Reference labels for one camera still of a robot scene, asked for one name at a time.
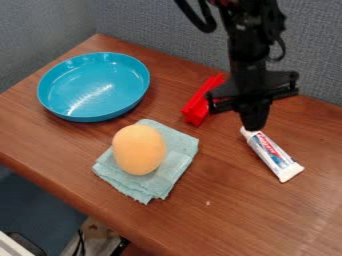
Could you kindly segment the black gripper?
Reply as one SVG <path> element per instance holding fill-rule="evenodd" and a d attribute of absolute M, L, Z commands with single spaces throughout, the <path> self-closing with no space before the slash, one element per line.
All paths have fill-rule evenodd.
<path fill-rule="evenodd" d="M 206 93 L 209 111 L 221 113 L 235 110 L 247 131 L 264 129 L 273 99 L 298 94 L 296 71 L 269 71 L 266 60 L 231 61 L 231 76 Z"/>

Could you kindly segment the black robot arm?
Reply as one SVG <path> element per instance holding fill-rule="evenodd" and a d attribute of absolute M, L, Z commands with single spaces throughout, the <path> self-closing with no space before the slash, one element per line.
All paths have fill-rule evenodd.
<path fill-rule="evenodd" d="M 296 71 L 269 71 L 266 62 L 286 54 L 281 34 L 286 16 L 277 0 L 210 0 L 219 9 L 229 35 L 230 77 L 206 98 L 211 113 L 235 111 L 247 131 L 261 130 L 270 106 L 280 98 L 298 94 Z"/>

